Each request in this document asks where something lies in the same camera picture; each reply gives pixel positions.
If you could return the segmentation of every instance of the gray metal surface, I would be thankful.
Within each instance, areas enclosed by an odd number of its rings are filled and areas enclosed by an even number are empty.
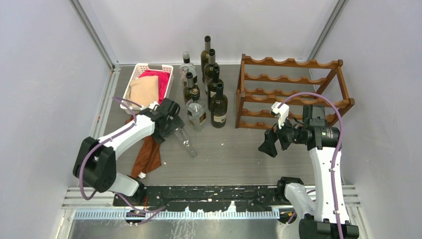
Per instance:
[[[129,227],[121,220],[73,221],[70,239],[298,239],[298,220],[289,227],[269,220],[154,221]]]
[[[170,99],[181,106],[180,117],[187,123],[186,108],[182,95],[179,66],[174,66],[174,82],[170,92]],[[133,67],[121,68],[115,96],[122,97],[132,74]],[[196,158],[191,158],[180,148],[174,137],[169,137],[161,145],[160,153],[162,166],[148,173],[143,180],[146,185],[252,185],[276,184],[281,176],[300,177],[305,184],[314,184],[314,172],[309,153],[304,145],[291,145],[289,150],[281,152],[276,158],[271,158],[258,151],[264,140],[264,130],[234,128],[236,111],[236,87],[239,75],[239,65],[222,65],[221,79],[224,81],[224,94],[229,101],[227,123],[225,127],[217,129],[211,126],[210,112],[207,111],[207,126],[201,132],[195,132],[188,124],[185,128],[190,134],[194,147],[198,151]],[[290,77],[308,76],[307,69],[247,66],[246,72],[259,75],[267,73],[270,76],[282,74]],[[201,94],[205,94],[201,77],[198,78]],[[246,87],[257,87],[266,90],[275,88],[284,91],[301,90],[313,91],[312,85],[247,82]],[[250,110],[269,109],[271,104],[245,103]],[[302,108],[293,109],[301,113]],[[111,133],[124,125],[129,115],[119,105],[112,103],[105,127],[105,134]],[[243,117],[246,122],[263,121],[264,118]],[[265,122],[274,123],[275,119],[265,119]],[[130,174],[133,163],[142,146],[142,141],[128,149],[117,161],[117,170]]]

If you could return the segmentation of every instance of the beige cloth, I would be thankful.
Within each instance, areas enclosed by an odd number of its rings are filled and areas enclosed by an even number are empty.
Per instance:
[[[158,102],[158,76],[144,76],[132,80],[129,86],[129,100],[145,107],[148,107],[154,101]]]

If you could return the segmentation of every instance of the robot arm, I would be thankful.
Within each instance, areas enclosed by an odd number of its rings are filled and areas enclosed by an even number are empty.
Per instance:
[[[349,216],[344,203],[343,190],[336,184],[336,196],[333,197],[331,181],[331,161],[338,143],[340,131],[328,127],[323,107],[304,106],[303,125],[293,126],[287,119],[289,106],[276,102],[271,107],[271,114],[278,117],[278,123],[265,132],[265,141],[259,151],[275,157],[277,150],[274,143],[280,140],[282,150],[291,143],[305,144],[310,153],[315,175],[316,202],[313,202],[299,178],[282,177],[277,186],[281,197],[292,203],[298,218],[301,219],[299,234],[301,238],[338,238],[337,219],[334,213],[334,198],[338,201],[338,214],[343,228],[344,238],[358,238],[359,229],[349,223]],[[337,154],[334,167],[334,179],[341,182],[340,156]]]
[[[160,105],[154,102],[136,115],[136,123],[133,120],[99,139],[87,137],[82,141],[73,175],[79,177],[82,162],[91,149],[111,138],[111,141],[101,145],[89,157],[84,168],[83,182],[100,193],[105,191],[122,193],[132,197],[133,201],[139,201],[143,198],[143,184],[134,178],[118,173],[116,161],[123,152],[147,136],[152,135],[158,143],[162,143],[165,141],[164,138],[177,129],[183,128],[184,123],[178,116],[179,111],[180,107],[177,103],[165,98]],[[114,138],[125,130],[126,132],[122,135]]]

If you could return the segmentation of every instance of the glass bottle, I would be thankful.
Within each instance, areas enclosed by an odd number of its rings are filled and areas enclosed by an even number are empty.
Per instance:
[[[177,140],[180,142],[181,147],[186,150],[189,155],[194,158],[198,155],[195,148],[192,146],[192,140],[189,137],[189,134],[186,132],[185,128],[178,128],[174,131],[174,135]]]
[[[208,110],[211,110],[211,98],[216,94],[217,83],[222,83],[220,79],[220,67],[212,67],[212,80],[208,81]]]
[[[217,93],[211,99],[211,124],[216,128],[221,128],[225,125],[227,117],[228,100],[223,95],[224,83],[217,83]]]
[[[205,75],[205,93],[208,95],[208,81],[212,79],[212,68],[214,66],[218,66],[215,62],[215,50],[210,49],[210,58],[208,64],[204,67],[204,75]]]
[[[191,90],[197,89],[198,95],[200,95],[200,91],[197,85],[194,84],[193,74],[192,72],[186,73],[186,79],[188,84],[183,88],[183,97],[185,98],[185,104],[192,98]]]
[[[209,51],[211,49],[211,37],[205,36],[205,49],[201,53],[201,71],[202,71],[202,82],[204,82],[204,67],[208,63]]]
[[[193,88],[191,91],[192,99],[186,103],[188,109],[189,122],[196,131],[201,131],[206,123],[205,102],[199,98],[199,91]]]
[[[183,64],[179,67],[180,77],[183,82],[183,86],[186,86],[188,84],[186,80],[186,73],[192,72],[194,84],[197,85],[197,71],[195,68],[195,65],[191,63],[191,59],[189,57],[189,52],[185,51],[183,52]]]

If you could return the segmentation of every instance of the wooden wine rack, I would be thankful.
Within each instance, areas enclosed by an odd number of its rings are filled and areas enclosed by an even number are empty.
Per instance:
[[[302,68],[319,68],[319,69],[331,69],[329,74],[317,80],[311,80],[308,77],[300,77],[297,79],[292,79],[288,76],[280,77],[270,77],[267,74],[261,74],[259,76],[251,76],[245,73],[245,65],[260,65],[260,66],[284,66],[284,67],[302,67]],[[317,94],[322,94],[330,82],[335,76],[338,78],[338,83],[340,84],[341,94],[343,100],[335,102],[334,105],[339,109],[340,115],[343,116],[352,106],[355,104],[354,98],[349,97],[347,92],[346,83],[344,81],[343,72],[341,71],[341,66],[343,65],[342,60],[331,61],[326,64],[317,62],[316,60],[310,60],[307,62],[297,62],[292,58],[289,58],[285,61],[275,61],[272,57],[266,57],[262,60],[254,60],[250,56],[242,54],[242,61],[240,63],[240,72],[239,80],[237,83],[237,113],[236,113],[236,128],[259,128],[259,129],[270,129],[273,126],[265,124],[263,122],[256,123],[245,123],[240,120],[242,116],[249,117],[261,117],[261,118],[273,118],[269,110],[261,110],[259,112],[252,112],[248,109],[243,108],[245,102],[255,102],[255,103],[274,103],[283,101],[279,97],[288,97],[300,91],[291,91],[284,92],[280,89],[275,89],[272,91],[266,91],[262,88],[257,88],[250,90],[245,88],[245,81],[265,81],[265,82],[281,82],[281,83],[296,83],[296,84],[307,84],[307,85],[319,85],[318,90],[315,92]],[[295,106],[305,106],[305,105],[318,105],[330,107],[330,105],[323,99],[316,98],[311,95],[304,95],[301,97],[294,97],[293,99],[287,102],[288,105]],[[295,115],[289,113],[289,118],[297,118],[302,120],[302,115]],[[335,114],[327,115],[325,118],[328,122],[328,126],[333,126],[338,118]]]

